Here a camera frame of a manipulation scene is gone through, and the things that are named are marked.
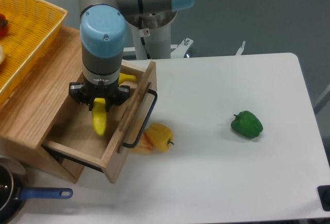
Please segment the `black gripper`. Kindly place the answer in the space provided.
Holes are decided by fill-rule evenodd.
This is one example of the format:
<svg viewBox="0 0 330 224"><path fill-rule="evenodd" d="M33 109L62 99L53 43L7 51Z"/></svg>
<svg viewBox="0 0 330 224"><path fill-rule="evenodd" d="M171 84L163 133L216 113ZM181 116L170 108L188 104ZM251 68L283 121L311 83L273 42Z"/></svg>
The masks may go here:
<svg viewBox="0 0 330 224"><path fill-rule="evenodd" d="M86 104L88 110L93 110L95 98L104 98L105 110L109 111L111 106L120 106L130 97L128 85L119 86L118 81L105 85L105 80L97 80L96 84L84 78L83 83L70 82L69 95L79 104Z"/></svg>

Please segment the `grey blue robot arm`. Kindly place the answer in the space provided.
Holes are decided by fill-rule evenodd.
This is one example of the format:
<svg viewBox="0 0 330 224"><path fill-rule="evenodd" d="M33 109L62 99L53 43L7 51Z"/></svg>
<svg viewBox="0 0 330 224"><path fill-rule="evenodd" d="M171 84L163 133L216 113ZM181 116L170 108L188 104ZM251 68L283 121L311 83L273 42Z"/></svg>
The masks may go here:
<svg viewBox="0 0 330 224"><path fill-rule="evenodd" d="M129 87L121 87L119 75L127 30L133 31L137 59L171 56L171 23L177 11L195 0L78 0L82 44L83 82L72 82L69 95L93 108L96 98L105 107L121 105Z"/></svg>

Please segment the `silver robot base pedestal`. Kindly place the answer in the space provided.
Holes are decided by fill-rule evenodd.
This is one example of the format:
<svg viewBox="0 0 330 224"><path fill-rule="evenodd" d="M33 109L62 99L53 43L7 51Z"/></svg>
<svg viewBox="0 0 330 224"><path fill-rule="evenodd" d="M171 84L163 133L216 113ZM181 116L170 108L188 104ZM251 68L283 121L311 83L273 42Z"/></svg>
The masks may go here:
<svg viewBox="0 0 330 224"><path fill-rule="evenodd" d="M127 17L134 45L124 49L124 59L189 58L194 42L191 38L179 44L171 42L171 25L176 16L176 11L163 11Z"/></svg>

